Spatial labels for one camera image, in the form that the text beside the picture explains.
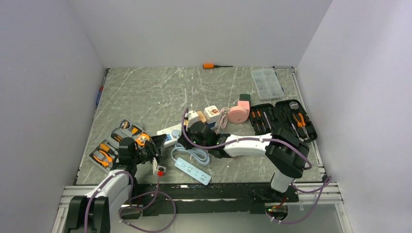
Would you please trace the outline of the pink cube socket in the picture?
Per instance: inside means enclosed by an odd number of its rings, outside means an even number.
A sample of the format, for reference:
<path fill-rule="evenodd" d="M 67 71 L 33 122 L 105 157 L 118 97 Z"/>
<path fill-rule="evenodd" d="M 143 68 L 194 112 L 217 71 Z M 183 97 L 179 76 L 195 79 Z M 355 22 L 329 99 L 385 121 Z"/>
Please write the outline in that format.
<path fill-rule="evenodd" d="M 227 114 L 228 121 L 234 124 L 244 123 L 250 114 L 250 102 L 239 100 L 236 106 L 229 109 Z"/>

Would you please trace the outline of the white and blue cube adapter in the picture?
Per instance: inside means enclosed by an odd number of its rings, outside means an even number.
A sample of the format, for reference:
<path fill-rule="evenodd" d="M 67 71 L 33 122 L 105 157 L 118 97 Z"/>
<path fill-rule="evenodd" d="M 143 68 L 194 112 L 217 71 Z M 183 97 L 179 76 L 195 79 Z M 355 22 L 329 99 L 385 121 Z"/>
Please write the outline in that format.
<path fill-rule="evenodd" d="M 215 106 L 206 107 L 203 111 L 203 115 L 206 119 L 206 125 L 215 130 L 218 128 L 218 121 L 221 117 L 219 109 Z"/>

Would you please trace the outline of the clear plastic organizer box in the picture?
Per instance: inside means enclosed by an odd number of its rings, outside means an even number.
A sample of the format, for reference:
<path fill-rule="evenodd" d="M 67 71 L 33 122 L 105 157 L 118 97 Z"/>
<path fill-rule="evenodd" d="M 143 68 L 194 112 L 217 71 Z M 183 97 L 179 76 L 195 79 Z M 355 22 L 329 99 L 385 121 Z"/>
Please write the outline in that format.
<path fill-rule="evenodd" d="M 273 68 L 254 69 L 251 75 L 260 99 L 269 100 L 284 96 L 283 88 Z"/>

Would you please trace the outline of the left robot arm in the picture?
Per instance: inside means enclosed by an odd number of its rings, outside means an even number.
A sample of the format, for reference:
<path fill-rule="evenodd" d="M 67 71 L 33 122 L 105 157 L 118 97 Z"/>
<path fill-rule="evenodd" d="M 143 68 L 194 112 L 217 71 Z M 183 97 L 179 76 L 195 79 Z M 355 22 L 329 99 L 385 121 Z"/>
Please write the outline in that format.
<path fill-rule="evenodd" d="M 166 168 L 160 166 L 161 149 L 166 140 L 165 134 L 154 137 L 141 134 L 139 138 L 118 137 L 118 146 L 101 143 L 98 147 L 107 159 L 100 165 L 110 168 L 108 175 L 92 191 L 82 196 L 74 196 L 69 202 L 63 231 L 65 233 L 108 233 L 115 220 L 123 222 L 123 204 L 129 208 L 140 196 L 135 178 L 139 164 L 152 164 L 153 174 L 162 177 Z"/>

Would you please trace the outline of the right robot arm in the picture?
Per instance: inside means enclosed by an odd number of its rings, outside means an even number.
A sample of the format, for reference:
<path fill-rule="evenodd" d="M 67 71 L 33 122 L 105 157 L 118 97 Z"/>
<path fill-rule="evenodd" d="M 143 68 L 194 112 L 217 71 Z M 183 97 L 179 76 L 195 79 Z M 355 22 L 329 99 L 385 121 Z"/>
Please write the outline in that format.
<path fill-rule="evenodd" d="M 268 196 L 280 201 L 289 185 L 312 168 L 308 159 L 309 147 L 290 132 L 276 128 L 270 133 L 238 136 L 216 133 L 208 125 L 195 122 L 190 127 L 181 124 L 180 142 L 188 149 L 204 149 L 212 156 L 233 158 L 238 156 L 266 157 L 277 168 L 268 187 Z"/>

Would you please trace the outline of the white power strip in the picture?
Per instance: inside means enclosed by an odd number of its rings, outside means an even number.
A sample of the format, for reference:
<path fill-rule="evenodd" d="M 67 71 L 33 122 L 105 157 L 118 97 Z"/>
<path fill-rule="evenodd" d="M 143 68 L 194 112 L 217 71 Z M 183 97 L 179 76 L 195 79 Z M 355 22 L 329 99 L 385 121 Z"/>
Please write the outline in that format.
<path fill-rule="evenodd" d="M 182 135 L 182 127 L 180 124 L 177 124 L 177 125 L 159 130 L 156 133 L 157 135 L 162 135 L 162 134 L 166 135 L 166 139 L 165 139 L 165 142 L 163 143 L 163 147 L 167 148 L 170 146 L 174 146 L 177 143 L 178 139 Z"/>

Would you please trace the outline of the black tool case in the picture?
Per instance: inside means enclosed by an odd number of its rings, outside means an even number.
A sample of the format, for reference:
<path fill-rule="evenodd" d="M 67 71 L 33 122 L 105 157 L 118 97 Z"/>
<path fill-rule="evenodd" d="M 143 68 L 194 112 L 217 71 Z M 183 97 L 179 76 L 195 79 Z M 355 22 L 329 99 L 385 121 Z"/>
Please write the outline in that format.
<path fill-rule="evenodd" d="M 249 120 L 255 135 L 263 135 L 277 128 L 285 129 L 305 143 L 318 138 L 316 129 L 304 106 L 298 100 L 282 100 L 250 107 Z"/>

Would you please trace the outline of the dark green cube adapter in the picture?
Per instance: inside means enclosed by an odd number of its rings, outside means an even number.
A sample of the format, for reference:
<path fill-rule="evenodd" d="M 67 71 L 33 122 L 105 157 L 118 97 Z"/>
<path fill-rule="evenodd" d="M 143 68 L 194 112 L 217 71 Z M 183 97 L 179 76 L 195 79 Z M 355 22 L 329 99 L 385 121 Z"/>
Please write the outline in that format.
<path fill-rule="evenodd" d="M 250 94 L 240 94 L 239 101 L 251 102 L 251 95 Z"/>

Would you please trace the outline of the orange cube adapter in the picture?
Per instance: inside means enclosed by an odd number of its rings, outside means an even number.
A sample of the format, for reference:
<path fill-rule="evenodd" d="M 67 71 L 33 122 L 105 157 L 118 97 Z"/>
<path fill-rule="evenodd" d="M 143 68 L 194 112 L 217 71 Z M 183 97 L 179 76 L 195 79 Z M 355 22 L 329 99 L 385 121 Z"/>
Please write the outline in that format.
<path fill-rule="evenodd" d="M 202 111 L 197 111 L 198 120 L 201 121 L 203 124 L 206 123 L 206 117 L 204 116 Z"/>

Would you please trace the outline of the light blue power strip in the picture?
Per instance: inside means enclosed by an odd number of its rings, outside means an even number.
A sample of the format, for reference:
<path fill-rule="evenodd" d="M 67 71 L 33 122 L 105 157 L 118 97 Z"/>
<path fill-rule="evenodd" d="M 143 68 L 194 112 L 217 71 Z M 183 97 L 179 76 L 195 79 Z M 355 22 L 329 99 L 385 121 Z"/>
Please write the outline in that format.
<path fill-rule="evenodd" d="M 195 180 L 199 181 L 203 185 L 208 185 L 211 180 L 210 175 L 201 171 L 200 169 L 198 169 L 197 167 L 195 167 L 194 165 L 190 164 L 182 158 L 178 158 L 175 161 L 174 165 L 176 168 L 191 176 Z"/>

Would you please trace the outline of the grey tool case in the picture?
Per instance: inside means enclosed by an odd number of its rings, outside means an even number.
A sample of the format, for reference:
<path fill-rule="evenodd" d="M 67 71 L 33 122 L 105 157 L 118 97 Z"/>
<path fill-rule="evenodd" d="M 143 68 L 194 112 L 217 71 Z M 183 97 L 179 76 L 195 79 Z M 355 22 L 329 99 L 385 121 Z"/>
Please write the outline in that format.
<path fill-rule="evenodd" d="M 138 148 L 142 148 L 146 141 L 152 139 L 142 125 L 123 119 L 106 139 L 98 143 L 87 158 L 108 173 L 119 164 L 120 141 L 126 137 L 133 138 Z"/>

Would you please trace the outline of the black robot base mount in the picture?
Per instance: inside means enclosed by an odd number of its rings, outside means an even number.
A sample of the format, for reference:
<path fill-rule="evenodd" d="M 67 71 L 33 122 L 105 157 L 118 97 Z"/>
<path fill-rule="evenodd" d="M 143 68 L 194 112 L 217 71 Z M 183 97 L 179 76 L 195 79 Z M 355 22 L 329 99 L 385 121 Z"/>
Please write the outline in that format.
<path fill-rule="evenodd" d="M 143 216 L 163 214 L 203 214 L 248 212 L 264 214 L 274 206 L 297 203 L 297 192 L 289 187 L 278 193 L 267 182 L 258 183 L 162 183 L 156 200 L 155 184 L 137 184 L 132 193 L 132 204 L 138 207 L 149 205 Z"/>

